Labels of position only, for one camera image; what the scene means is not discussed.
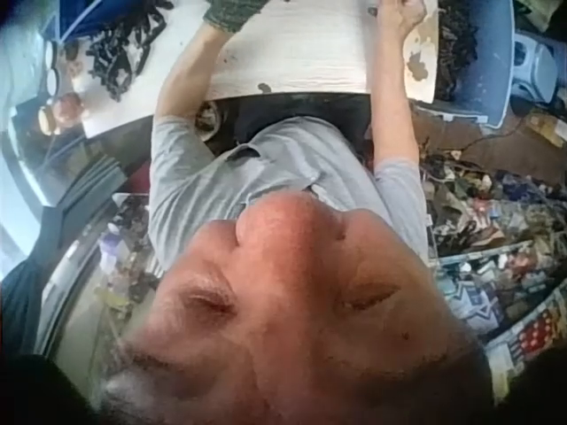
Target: person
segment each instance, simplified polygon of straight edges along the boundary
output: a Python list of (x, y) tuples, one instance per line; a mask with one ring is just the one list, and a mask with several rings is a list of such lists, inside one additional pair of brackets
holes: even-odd
[(150, 238), (167, 273), (121, 347), (101, 414), (168, 424), (481, 417), (493, 406), (485, 355), (426, 266), (402, 54), (423, 0), (377, 8), (372, 173), (345, 138), (360, 129), (343, 133), (312, 105), (283, 120), (244, 107), (244, 140), (218, 158), (199, 140), (219, 53), (266, 2), (213, 0), (161, 89)]

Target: glove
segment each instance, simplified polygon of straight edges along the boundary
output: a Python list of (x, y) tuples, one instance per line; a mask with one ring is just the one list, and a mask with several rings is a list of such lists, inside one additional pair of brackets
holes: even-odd
[(205, 22), (226, 33), (236, 34), (269, 0), (207, 0), (211, 7)]

